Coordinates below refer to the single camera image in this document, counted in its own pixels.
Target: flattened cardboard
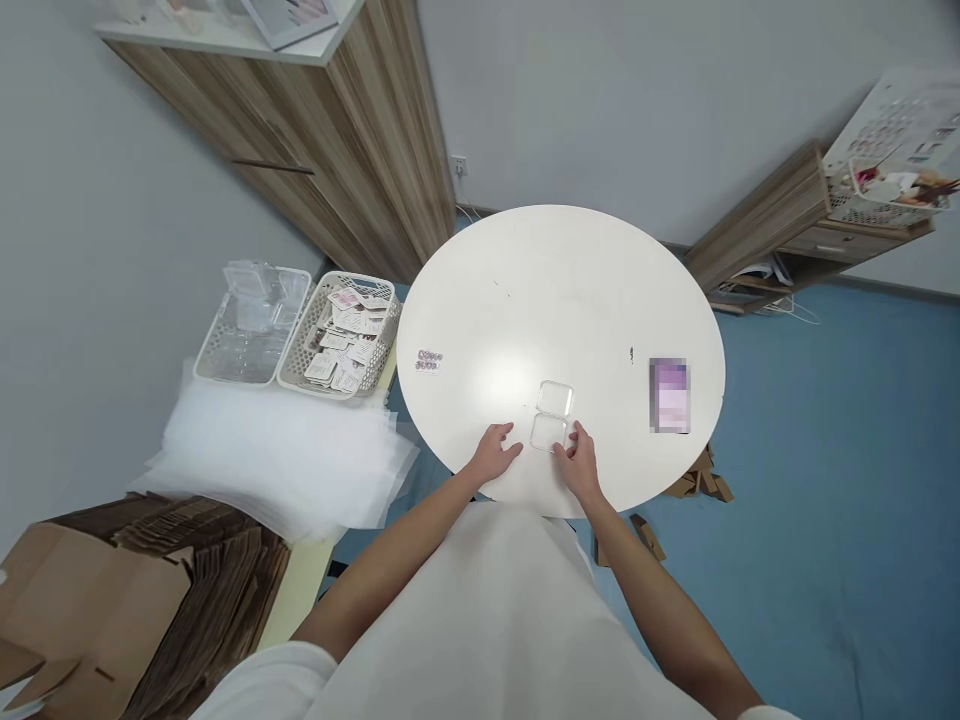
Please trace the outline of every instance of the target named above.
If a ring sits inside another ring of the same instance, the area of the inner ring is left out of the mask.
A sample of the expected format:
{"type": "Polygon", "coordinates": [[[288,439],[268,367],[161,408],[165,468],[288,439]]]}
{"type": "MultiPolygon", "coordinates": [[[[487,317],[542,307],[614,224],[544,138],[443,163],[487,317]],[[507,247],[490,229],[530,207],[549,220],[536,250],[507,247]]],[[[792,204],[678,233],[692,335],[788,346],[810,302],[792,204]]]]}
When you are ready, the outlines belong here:
{"type": "Polygon", "coordinates": [[[703,449],[699,457],[694,460],[693,465],[690,466],[690,470],[697,471],[711,469],[713,469],[713,458],[710,457],[710,446],[708,445],[703,449]]]}
{"type": "Polygon", "coordinates": [[[39,700],[67,681],[80,664],[80,658],[67,658],[45,663],[33,679],[17,693],[4,710],[16,710],[27,703],[39,700]]]}
{"type": "MultiPolygon", "coordinates": [[[[62,682],[44,717],[119,718],[187,593],[186,570],[51,522],[27,528],[3,569],[0,639],[49,666],[24,697],[41,697],[62,682]]],[[[16,679],[0,675],[0,685],[16,679]]]]}
{"type": "Polygon", "coordinates": [[[607,556],[603,552],[603,548],[600,547],[600,541],[597,540],[597,536],[593,536],[593,561],[597,564],[598,567],[610,567],[610,561],[607,560],[607,556]]]}
{"type": "Polygon", "coordinates": [[[727,485],[727,481],[723,479],[723,476],[714,475],[713,481],[717,485],[717,491],[707,493],[707,495],[720,502],[733,502],[733,491],[730,489],[730,486],[727,485]]]}
{"type": "Polygon", "coordinates": [[[691,497],[692,495],[696,495],[696,493],[697,482],[690,473],[686,473],[673,485],[663,491],[664,495],[669,495],[670,497],[675,498],[691,497]]]}
{"type": "Polygon", "coordinates": [[[717,492],[717,481],[714,479],[713,473],[709,470],[701,470],[700,475],[700,491],[706,493],[707,495],[712,495],[717,492]]]}
{"type": "Polygon", "coordinates": [[[650,523],[648,523],[639,515],[631,515],[630,522],[633,523],[633,529],[636,530],[637,535],[640,536],[640,542],[646,546],[647,550],[653,553],[653,556],[657,559],[657,561],[663,562],[666,560],[667,554],[660,546],[660,541],[657,540],[657,536],[654,535],[653,528],[650,527],[650,523]]]}
{"type": "Polygon", "coordinates": [[[289,548],[204,498],[128,496],[62,520],[28,528],[3,561],[0,685],[33,675],[10,707],[189,716],[256,647],[289,548]]]}
{"type": "Polygon", "coordinates": [[[0,639],[0,690],[30,677],[42,665],[42,655],[0,639]]]}

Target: wall outlet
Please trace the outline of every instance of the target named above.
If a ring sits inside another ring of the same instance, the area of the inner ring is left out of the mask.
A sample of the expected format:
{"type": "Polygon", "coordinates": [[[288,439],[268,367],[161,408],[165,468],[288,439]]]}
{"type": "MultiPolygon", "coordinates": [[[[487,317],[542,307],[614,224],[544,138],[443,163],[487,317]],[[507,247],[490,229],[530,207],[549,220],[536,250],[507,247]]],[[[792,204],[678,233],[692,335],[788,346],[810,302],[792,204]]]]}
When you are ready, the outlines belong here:
{"type": "Polygon", "coordinates": [[[453,170],[453,174],[458,177],[470,174],[467,172],[467,159],[459,155],[450,156],[450,168],[453,170]]]}

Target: white sleeve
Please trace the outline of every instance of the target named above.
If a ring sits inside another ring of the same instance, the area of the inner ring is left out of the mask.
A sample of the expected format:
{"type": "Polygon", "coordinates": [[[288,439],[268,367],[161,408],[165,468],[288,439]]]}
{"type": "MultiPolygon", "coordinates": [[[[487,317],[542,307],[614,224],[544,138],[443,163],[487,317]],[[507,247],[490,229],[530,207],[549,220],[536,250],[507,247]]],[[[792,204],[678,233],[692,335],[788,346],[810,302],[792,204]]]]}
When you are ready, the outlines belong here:
{"type": "Polygon", "coordinates": [[[191,720],[303,720],[337,661],[323,648],[288,642],[237,665],[191,720]]]}
{"type": "Polygon", "coordinates": [[[798,718],[786,710],[779,710],[769,705],[760,705],[755,708],[750,708],[737,720],[798,720],[798,718]]]}

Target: white shelf top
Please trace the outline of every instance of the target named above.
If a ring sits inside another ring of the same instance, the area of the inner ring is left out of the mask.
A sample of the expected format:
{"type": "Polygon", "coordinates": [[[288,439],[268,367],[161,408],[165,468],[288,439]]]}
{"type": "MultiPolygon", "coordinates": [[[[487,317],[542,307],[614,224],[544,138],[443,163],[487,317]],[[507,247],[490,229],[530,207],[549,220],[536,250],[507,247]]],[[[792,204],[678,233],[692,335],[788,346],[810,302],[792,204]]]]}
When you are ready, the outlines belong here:
{"type": "Polygon", "coordinates": [[[94,26],[94,32],[107,40],[323,66],[330,62],[363,7],[363,0],[328,1],[340,20],[339,24],[282,50],[270,49],[249,16],[235,15],[236,27],[228,28],[213,13],[194,11],[203,19],[203,30],[199,35],[190,35],[177,23],[168,20],[156,5],[150,6],[146,20],[139,25],[123,20],[102,22],[94,26]]]}

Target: grey wall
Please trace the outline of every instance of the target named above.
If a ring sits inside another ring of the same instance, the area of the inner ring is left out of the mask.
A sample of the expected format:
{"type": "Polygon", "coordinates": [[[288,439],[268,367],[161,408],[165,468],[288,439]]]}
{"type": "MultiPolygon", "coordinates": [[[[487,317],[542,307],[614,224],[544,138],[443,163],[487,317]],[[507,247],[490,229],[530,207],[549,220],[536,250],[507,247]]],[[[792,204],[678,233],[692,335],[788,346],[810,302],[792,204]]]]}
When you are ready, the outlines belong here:
{"type": "Polygon", "coordinates": [[[69,6],[0,4],[0,557],[157,452],[226,261],[322,259],[69,6]]]}
{"type": "MultiPolygon", "coordinates": [[[[611,213],[690,245],[883,70],[960,66],[954,0],[419,0],[462,199],[611,213]]],[[[960,294],[960,211],[856,269],[960,294]]]]}

